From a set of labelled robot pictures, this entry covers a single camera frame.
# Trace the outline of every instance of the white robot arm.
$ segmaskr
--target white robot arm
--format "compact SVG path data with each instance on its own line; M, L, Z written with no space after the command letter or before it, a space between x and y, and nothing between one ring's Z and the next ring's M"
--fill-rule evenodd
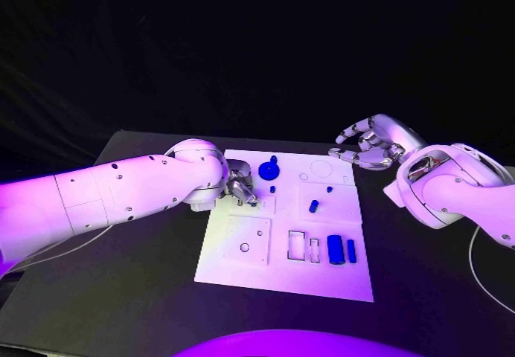
M250 165L200 139L148 155L0 185L0 277L32 253L176 206L211 210L223 194L256 205Z
M396 181L384 188L397 206L435 229L466 216L500 244L515 248L515 181L507 169L464 144L429 146L384 114L345 129L337 142L357 134L363 152L331 149L329 155L368 170L400 162Z

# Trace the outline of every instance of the cable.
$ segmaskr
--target cable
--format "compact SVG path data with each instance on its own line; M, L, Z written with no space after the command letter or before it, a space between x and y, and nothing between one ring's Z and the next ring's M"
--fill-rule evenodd
M487 288L484 287L484 284L479 281L478 275L475 273L475 265L472 263L472 246L475 245L475 237L478 235L479 232L479 226L475 229L475 235L472 236L471 239L471 245L469 245L469 265L471 265L471 271L472 271L472 275L475 276L475 281L478 282L479 287L482 288L482 290L487 292L488 296L495 300L495 302L511 312L515 314L515 311L507 307L507 305L500 301L500 299L492 295L492 293L487 290Z
M96 236L94 238L91 238L84 244L81 244L81 245L80 245L78 247L76 247L73 250L67 251L65 253L61 253L61 254L55 255L54 257L45 258L45 259L42 259L42 260L38 260L37 262L32 262L32 263L26 264L25 266L21 266L19 268L11 270L9 273L12 273L13 271L18 271L18 270L21 270L21 269L24 269L24 268L26 268L26 267L29 267L29 266L34 266L34 265L38 264L38 263L47 262L48 260L55 259L55 258L58 258L58 257L63 257L64 255L73 253L74 251L77 251L78 249L81 249L84 246L87 246L91 242L94 242L94 240L97 240L97 239L103 236L103 234L104 234L112 228L113 228L113 226L110 225L110 226L103 230L103 232L101 232L100 234L97 234L97 236Z

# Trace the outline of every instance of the black curtain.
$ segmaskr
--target black curtain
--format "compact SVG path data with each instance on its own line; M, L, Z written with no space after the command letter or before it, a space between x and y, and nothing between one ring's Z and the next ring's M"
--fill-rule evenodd
M459 1L2 0L0 180L91 165L120 129L329 143L378 112L515 165L511 27Z

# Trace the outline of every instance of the black table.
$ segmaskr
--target black table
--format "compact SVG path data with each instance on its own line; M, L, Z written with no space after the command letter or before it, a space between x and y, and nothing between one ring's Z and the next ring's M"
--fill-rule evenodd
M99 164L162 153L185 138L117 132ZM332 147L205 139L223 150L325 155ZM210 212L179 205L117 225L86 248L28 269L0 311L0 343L78 356L169 356L236 332L309 329L427 356L515 356L515 316L481 291L469 271L474 223L462 219L432 230L383 193L396 171L354 174L374 303L195 283ZM492 254L485 259L515 261L484 234L478 240L477 251Z

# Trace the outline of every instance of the white board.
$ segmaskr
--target white board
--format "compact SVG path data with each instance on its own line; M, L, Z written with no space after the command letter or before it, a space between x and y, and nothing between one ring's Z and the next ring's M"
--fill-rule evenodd
M272 155L280 174L266 181L259 167ZM195 281L374 302L351 164L329 156L280 152L227 150L226 157L250 163L260 204L239 206L233 197L217 201ZM314 199L319 207L311 213ZM303 232L305 260L289 259L292 244L298 257L303 244L302 235L292 232ZM342 265L329 263L328 236L335 234L344 242ZM354 240L357 263L348 260L348 239Z

